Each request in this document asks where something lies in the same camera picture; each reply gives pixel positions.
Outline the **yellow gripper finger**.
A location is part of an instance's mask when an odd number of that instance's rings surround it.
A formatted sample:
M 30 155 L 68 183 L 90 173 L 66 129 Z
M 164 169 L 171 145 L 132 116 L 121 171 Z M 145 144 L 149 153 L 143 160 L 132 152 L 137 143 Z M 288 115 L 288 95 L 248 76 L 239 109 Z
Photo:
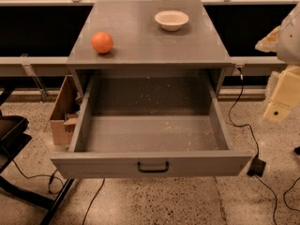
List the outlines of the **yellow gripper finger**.
M 264 53 L 275 53 L 278 46 L 279 26 L 274 28 L 266 37 L 255 45 L 255 49 Z
M 288 66 L 277 75 L 277 83 L 268 101 L 263 118 L 280 123 L 300 103 L 300 67 Z

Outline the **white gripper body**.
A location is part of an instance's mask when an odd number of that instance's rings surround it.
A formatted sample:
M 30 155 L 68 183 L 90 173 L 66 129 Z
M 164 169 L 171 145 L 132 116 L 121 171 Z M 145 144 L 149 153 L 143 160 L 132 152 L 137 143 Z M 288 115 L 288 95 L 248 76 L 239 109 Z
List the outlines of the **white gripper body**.
M 300 65 L 300 2 L 279 27 L 277 58 L 286 64 Z

